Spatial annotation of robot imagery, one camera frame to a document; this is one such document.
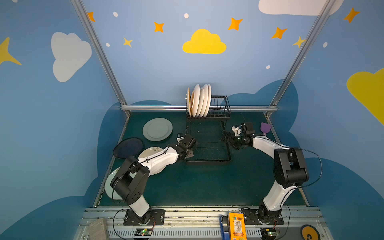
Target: black wire dish rack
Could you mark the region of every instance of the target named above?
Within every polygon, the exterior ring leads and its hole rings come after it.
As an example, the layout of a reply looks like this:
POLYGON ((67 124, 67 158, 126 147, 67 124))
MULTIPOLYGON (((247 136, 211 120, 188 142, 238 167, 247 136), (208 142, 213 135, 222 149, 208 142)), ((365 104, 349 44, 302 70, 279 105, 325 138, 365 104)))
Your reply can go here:
POLYGON ((225 135, 225 125, 231 117, 231 108, 227 96, 211 96, 211 105, 206 117, 192 117, 188 110, 186 133, 197 139, 193 156, 187 158, 187 164, 225 164, 230 163, 229 145, 220 140, 225 135))

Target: black mounting plate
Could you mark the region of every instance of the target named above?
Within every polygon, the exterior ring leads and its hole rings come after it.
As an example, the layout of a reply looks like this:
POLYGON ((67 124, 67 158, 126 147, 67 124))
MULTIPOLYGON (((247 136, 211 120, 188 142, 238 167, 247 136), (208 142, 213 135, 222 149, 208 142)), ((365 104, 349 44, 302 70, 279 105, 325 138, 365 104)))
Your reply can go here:
MULTIPOLYGON (((156 220, 156 225, 164 225, 164 209, 152 209, 151 218, 146 226, 153 226, 153 218, 156 220)), ((135 212, 132 209, 125 213, 124 226, 139 226, 135 218, 135 212)))
MULTIPOLYGON (((257 218, 257 209, 243 209, 242 213, 244 214, 244 223, 246 225, 261 225, 257 218)), ((271 222, 268 225, 274 225, 274 219, 276 220, 276 224, 283 225, 284 220, 281 217, 272 218, 271 222)))

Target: purple spatula head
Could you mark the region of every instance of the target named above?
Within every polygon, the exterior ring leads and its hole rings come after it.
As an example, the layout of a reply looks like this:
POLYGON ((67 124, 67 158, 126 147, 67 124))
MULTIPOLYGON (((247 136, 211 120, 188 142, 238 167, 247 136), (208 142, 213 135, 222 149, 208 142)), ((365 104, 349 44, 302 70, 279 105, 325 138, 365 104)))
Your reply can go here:
POLYGON ((260 130, 264 133, 264 135, 266 133, 269 133, 269 131, 271 131, 271 125, 268 124, 268 123, 264 123, 262 122, 262 125, 260 126, 260 130))

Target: orange box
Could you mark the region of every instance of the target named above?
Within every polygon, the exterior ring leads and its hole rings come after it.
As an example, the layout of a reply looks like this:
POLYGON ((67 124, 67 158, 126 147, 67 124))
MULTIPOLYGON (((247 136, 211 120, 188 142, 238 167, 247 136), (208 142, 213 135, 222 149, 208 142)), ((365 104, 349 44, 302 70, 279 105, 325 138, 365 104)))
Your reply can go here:
POLYGON ((228 219, 231 240, 247 240, 247 235, 245 233, 244 215, 230 212, 228 219))

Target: cloud decal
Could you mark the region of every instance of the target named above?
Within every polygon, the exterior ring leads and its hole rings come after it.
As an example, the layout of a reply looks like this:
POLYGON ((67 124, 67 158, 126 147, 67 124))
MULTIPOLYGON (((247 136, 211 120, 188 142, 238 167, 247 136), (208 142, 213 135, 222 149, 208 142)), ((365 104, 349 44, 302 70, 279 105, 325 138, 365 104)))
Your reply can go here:
POLYGON ((384 124, 384 68, 376 73, 358 72, 347 81, 351 94, 384 124))
POLYGON ((183 50, 186 53, 205 53, 219 54, 223 53, 227 46, 221 42, 219 35, 210 33, 206 29, 197 30, 183 45, 183 50))
POLYGON ((62 83, 68 81, 92 55, 91 45, 74 33, 54 33, 51 47, 56 59, 53 63, 53 74, 62 83))
MULTIPOLYGON (((335 13, 344 0, 336 0, 331 9, 335 13)), ((259 10, 265 14, 317 16, 326 0, 260 0, 259 10)))

